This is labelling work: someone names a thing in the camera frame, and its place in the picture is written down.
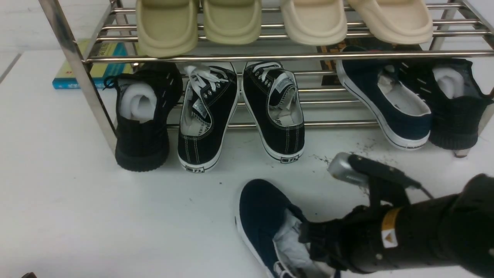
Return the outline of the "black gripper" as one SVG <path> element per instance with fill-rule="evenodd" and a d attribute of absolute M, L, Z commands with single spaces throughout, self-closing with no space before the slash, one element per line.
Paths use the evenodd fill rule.
<path fill-rule="evenodd" d="M 341 219 L 300 226 L 299 241 L 310 244 L 314 261 L 340 271 L 368 274 L 390 270 L 382 242 L 381 223 L 390 206 L 360 205 Z"/>

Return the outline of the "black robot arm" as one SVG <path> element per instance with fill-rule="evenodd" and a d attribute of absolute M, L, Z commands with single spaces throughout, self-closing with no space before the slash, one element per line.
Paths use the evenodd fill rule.
<path fill-rule="evenodd" d="M 479 174 L 462 192 L 411 204 L 401 182 L 369 178 L 369 206 L 341 219 L 305 222 L 299 241 L 310 259 L 362 275 L 460 266 L 493 277 L 493 177 Z"/>

